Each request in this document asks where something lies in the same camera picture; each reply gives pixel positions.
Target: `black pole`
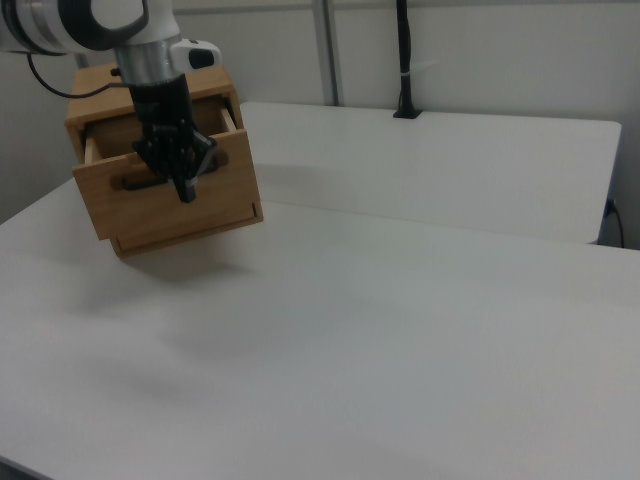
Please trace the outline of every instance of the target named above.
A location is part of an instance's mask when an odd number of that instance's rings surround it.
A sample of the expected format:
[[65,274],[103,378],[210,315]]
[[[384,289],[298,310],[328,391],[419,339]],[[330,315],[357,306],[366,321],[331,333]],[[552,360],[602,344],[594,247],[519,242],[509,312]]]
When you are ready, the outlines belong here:
[[395,118],[415,119],[422,113],[413,106],[411,95],[411,29],[407,13],[407,0],[396,0],[398,10],[398,43],[400,45],[400,104]]

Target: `drawer handle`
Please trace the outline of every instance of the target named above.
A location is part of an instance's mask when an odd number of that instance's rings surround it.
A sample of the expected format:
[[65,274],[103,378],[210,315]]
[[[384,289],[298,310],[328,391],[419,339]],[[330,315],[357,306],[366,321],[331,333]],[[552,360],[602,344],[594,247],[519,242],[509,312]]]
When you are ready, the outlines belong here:
[[[229,157],[225,152],[218,150],[213,157],[209,167],[200,174],[209,175],[218,171],[220,167],[224,167],[229,164]],[[169,179],[166,177],[153,177],[145,180],[132,180],[129,177],[122,177],[122,188],[127,192],[137,192],[140,190],[146,190],[147,188],[158,187],[160,185],[166,185],[169,183]]]

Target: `wooden box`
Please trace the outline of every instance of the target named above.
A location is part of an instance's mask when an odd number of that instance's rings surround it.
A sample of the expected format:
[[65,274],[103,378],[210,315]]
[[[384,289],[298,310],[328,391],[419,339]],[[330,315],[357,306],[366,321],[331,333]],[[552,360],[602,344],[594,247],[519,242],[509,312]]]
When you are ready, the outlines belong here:
[[[115,65],[80,70],[73,92],[114,81]],[[126,88],[71,100],[66,126],[80,165],[74,177],[100,240],[111,240],[119,257],[251,225],[263,220],[249,139],[235,88],[226,70],[187,76],[194,120],[218,142],[218,171],[202,175],[197,199],[181,203],[169,184],[132,191],[130,182],[153,177],[132,142],[142,137]]]

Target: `white table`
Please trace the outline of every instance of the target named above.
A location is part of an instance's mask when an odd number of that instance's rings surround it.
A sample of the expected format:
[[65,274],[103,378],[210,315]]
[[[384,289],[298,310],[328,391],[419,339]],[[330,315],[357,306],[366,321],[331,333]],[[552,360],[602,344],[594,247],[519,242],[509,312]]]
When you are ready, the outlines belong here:
[[246,103],[267,200],[577,243],[598,239],[613,122]]
[[0,226],[0,455],[56,480],[636,480],[640,255],[266,202],[127,262]]

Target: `drawer front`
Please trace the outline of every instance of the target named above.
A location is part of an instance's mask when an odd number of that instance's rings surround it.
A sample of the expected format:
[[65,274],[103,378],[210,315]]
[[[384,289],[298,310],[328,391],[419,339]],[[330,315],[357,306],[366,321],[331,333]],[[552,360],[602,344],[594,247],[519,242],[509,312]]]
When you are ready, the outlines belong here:
[[124,178],[149,175],[135,154],[101,160],[74,169],[98,238],[117,239],[120,247],[138,248],[226,225],[262,219],[260,195],[245,130],[215,135],[226,165],[200,177],[197,199],[181,203],[175,188],[160,185],[138,191]]

